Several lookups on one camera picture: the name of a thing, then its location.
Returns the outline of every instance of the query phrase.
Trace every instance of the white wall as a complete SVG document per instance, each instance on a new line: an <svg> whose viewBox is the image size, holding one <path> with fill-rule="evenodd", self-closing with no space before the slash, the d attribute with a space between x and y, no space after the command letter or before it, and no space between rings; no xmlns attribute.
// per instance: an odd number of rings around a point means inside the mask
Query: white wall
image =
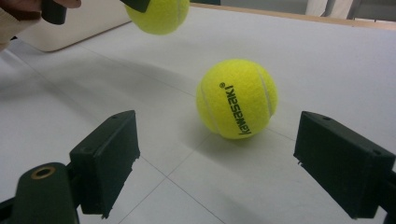
<svg viewBox="0 0 396 224"><path fill-rule="evenodd" d="M257 8L305 14L308 0L221 0L221 4L230 7Z"/></svg>

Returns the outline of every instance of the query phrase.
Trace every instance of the white floor tile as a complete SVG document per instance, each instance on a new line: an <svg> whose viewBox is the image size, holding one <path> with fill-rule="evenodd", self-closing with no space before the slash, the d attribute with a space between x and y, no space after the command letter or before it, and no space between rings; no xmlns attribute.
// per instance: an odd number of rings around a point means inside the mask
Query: white floor tile
<svg viewBox="0 0 396 224"><path fill-rule="evenodd" d="M113 209L110 211L110 216L106 220L106 223L120 223L133 209L143 202L164 179L165 176L147 161L142 158L136 160L133 170L125 182Z"/></svg>
<svg viewBox="0 0 396 224"><path fill-rule="evenodd" d="M35 71L12 51L0 52L0 92L33 76Z"/></svg>
<svg viewBox="0 0 396 224"><path fill-rule="evenodd" d="M0 94L0 201L14 197L19 177L69 152L100 122L41 78Z"/></svg>
<svg viewBox="0 0 396 224"><path fill-rule="evenodd" d="M169 177L227 224L355 223L297 164L293 148L271 131L243 141L213 135Z"/></svg>
<svg viewBox="0 0 396 224"><path fill-rule="evenodd" d="M165 179L121 224L221 224L190 195Z"/></svg>
<svg viewBox="0 0 396 224"><path fill-rule="evenodd" d="M94 54L81 62L43 76L98 119L134 109L142 156L165 175L209 135L191 95Z"/></svg>

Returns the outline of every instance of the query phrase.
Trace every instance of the tennis ball seam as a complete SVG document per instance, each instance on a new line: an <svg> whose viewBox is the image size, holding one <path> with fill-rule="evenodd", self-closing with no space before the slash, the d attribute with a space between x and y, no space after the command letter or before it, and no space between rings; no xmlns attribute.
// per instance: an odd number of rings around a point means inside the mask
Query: tennis ball seam
<svg viewBox="0 0 396 224"><path fill-rule="evenodd" d="M268 112L269 112L270 117L272 117L273 116L273 109L272 109L273 107L271 105L270 95L268 93L268 88L267 88L267 85L265 84L265 80L263 78L262 71L260 71L259 68L256 68L256 69L257 69L257 75L260 77L260 80L262 81L262 88L264 89L265 99L267 100Z"/></svg>
<svg viewBox="0 0 396 224"><path fill-rule="evenodd" d="M205 95L202 85L201 85L201 93L202 93L202 97L204 98L204 102L206 104L207 112L209 113L210 119L212 120L212 123L214 124L218 133L221 134L219 125L215 120L215 116L212 113L212 109L210 108L209 102L206 100L206 95Z"/></svg>

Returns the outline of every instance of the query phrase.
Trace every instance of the human hand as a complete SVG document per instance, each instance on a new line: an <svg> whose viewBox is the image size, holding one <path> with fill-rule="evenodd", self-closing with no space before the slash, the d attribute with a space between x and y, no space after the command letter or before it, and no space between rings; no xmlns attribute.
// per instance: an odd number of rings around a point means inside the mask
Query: human hand
<svg viewBox="0 0 396 224"><path fill-rule="evenodd" d="M54 2L69 8L81 6L80 0L53 0ZM42 0L0 0L0 7L8 10L39 12Z"/></svg>

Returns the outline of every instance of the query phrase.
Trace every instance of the finger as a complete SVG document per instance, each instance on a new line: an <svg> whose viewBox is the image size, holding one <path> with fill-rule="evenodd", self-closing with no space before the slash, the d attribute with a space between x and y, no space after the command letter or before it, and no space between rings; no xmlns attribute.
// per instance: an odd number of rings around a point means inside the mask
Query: finger
<svg viewBox="0 0 396 224"><path fill-rule="evenodd" d="M75 8L81 6L80 0L54 0L56 3L69 8Z"/></svg>

